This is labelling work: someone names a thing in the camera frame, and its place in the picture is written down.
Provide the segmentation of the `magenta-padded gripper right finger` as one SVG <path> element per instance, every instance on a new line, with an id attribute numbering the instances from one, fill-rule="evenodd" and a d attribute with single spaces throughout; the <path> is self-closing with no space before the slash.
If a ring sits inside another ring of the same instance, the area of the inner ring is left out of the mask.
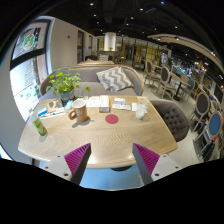
<path id="1" fill-rule="evenodd" d="M 181 170 L 167 154 L 158 155 L 139 144 L 133 144 L 132 153 L 144 185 Z"/>

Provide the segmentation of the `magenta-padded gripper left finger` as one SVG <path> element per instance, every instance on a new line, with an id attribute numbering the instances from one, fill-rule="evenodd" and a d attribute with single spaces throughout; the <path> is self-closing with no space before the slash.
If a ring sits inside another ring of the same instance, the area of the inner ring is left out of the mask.
<path id="1" fill-rule="evenodd" d="M 56 155 L 43 170 L 79 185 L 91 155 L 91 144 L 85 144 L 66 155 Z"/>

